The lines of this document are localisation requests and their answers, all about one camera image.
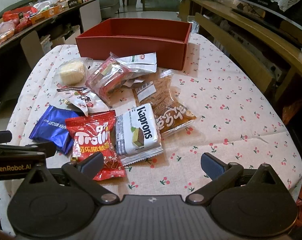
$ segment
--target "white snack package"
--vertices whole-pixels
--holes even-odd
[[[115,128],[116,151],[123,165],[163,152],[161,135],[150,103],[117,116]]]
[[[131,87],[133,84],[142,83],[142,82],[144,82],[144,79],[133,78],[133,79],[129,79],[128,81],[126,81],[123,85],[126,87]]]
[[[135,72],[130,79],[156,72],[156,52],[121,57],[118,60],[123,62],[124,65],[128,65],[129,69]]]
[[[85,116],[109,111],[107,105],[90,89],[85,87],[66,87],[57,89],[59,95],[81,109]]]

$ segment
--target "cherry print tablecloth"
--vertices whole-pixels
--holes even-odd
[[[55,97],[52,78],[61,63],[76,57],[76,45],[61,45],[38,62],[9,121],[10,144],[32,142],[28,136],[49,104],[65,108],[63,99]],[[252,81],[206,38],[192,34],[184,71],[175,71],[171,91],[197,120],[162,141],[165,153],[128,165],[126,178],[101,181],[101,185],[121,198],[124,194],[185,198],[211,181],[200,166],[202,153],[210,152],[225,163],[238,162],[249,169],[271,164],[297,199],[302,162],[288,131]],[[132,91],[117,91],[112,106],[118,115],[134,107]],[[61,167],[68,160],[56,153],[47,166]],[[0,182],[0,216],[7,232],[12,228],[6,209],[20,182]]]

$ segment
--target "red snack wrapper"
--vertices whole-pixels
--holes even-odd
[[[114,150],[110,136],[115,124],[114,110],[88,117],[68,118],[65,122],[74,139],[72,157],[76,157],[80,162],[95,152],[102,152],[104,166],[94,180],[125,177],[124,167]]]

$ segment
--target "bolt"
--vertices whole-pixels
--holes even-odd
[[[189,195],[189,200],[194,203],[197,203],[197,202],[203,201],[204,197],[201,194],[194,193],[194,194]]]
[[[117,196],[113,193],[106,193],[101,196],[101,199],[104,202],[112,202],[112,201],[116,200],[116,198],[117,198]]]

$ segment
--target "red cardboard box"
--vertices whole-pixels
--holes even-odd
[[[156,52],[158,67],[182,70],[191,23],[112,18],[92,27],[76,38],[81,57],[106,60]]]

